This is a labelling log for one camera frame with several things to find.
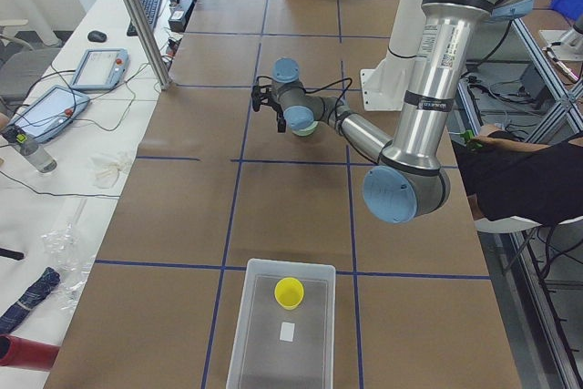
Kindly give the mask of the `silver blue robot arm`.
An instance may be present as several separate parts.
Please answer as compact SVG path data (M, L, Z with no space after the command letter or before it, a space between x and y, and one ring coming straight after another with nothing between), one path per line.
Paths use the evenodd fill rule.
M424 28L404 103L393 136L352 111L340 98L311 96L290 58L272 69L267 103L278 114L278 129L306 129L323 122L374 163L365 175L363 198L369 211L389 223L403 223L438 210L450 192L436 151L467 46L484 21L527 15L534 0L421 0Z

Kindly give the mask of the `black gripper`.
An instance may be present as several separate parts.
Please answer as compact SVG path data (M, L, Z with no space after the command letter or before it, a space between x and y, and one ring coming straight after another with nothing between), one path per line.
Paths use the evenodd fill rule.
M278 133L285 133L286 132L286 122L283 116L283 110L281 109L281 105L277 102L272 102L271 107L276 112L276 120L277 120L277 132Z

